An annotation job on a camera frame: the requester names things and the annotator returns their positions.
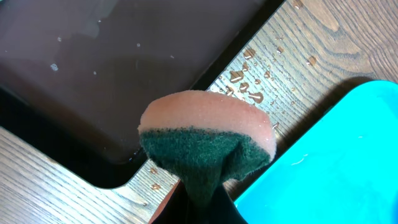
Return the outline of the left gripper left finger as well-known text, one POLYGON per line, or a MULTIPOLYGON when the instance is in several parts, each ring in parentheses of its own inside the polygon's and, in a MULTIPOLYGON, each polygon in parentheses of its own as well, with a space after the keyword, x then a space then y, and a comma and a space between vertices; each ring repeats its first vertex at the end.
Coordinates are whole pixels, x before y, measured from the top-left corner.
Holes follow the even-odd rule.
POLYGON ((199 219, 186 188, 179 180, 165 196, 149 224, 197 224, 199 219))

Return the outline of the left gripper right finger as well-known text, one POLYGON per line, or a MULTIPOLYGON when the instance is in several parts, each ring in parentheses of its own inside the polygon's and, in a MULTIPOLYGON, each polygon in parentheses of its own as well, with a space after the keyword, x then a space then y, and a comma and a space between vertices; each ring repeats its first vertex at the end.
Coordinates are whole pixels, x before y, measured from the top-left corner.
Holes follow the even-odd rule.
POLYGON ((247 224, 240 215, 225 188, 216 188, 210 204, 198 219, 200 224, 247 224))

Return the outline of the pink and green sponge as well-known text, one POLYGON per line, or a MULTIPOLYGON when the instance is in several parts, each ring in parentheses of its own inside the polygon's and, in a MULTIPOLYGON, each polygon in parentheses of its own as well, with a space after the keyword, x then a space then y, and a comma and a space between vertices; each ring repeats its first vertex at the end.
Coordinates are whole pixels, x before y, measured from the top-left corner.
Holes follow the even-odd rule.
POLYGON ((269 116, 245 101, 188 90, 148 105, 138 126, 140 144, 156 165, 176 175, 197 207, 217 187, 271 163, 277 151, 269 116))

